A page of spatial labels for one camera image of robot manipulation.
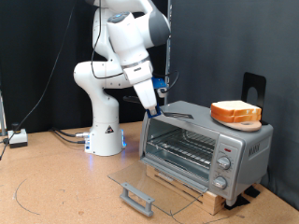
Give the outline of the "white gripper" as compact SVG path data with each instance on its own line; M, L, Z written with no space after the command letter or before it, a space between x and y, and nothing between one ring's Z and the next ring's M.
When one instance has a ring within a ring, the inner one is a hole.
M149 110L150 113L157 113L156 96L153 89L152 80L148 79L134 85L135 92L141 104Z

